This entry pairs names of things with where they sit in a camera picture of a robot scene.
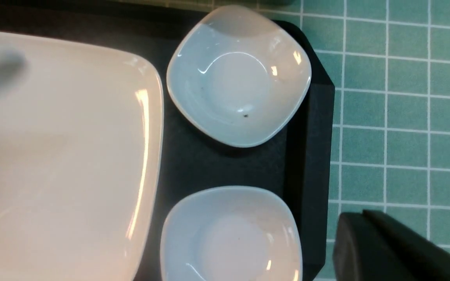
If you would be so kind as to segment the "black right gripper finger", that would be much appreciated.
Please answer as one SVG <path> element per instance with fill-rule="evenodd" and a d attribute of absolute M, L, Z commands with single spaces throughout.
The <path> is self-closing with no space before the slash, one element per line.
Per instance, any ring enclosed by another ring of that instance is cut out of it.
<path fill-rule="evenodd" d="M 450 253 L 378 210 L 339 216 L 332 261 L 338 281 L 450 281 Z"/>

